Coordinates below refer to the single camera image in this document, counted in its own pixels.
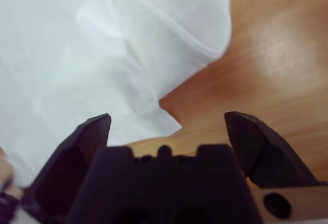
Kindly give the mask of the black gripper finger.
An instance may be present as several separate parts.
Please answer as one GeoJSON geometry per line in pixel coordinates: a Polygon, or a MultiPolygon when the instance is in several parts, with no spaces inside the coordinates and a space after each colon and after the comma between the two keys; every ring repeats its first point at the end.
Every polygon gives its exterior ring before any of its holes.
{"type": "Polygon", "coordinates": [[[231,146],[245,177],[262,189],[319,186],[289,143],[256,116],[224,115],[231,146]]]}
{"type": "Polygon", "coordinates": [[[34,218],[65,218],[98,149],[107,145],[109,114],[87,119],[55,149],[24,191],[24,209],[34,218]]]}

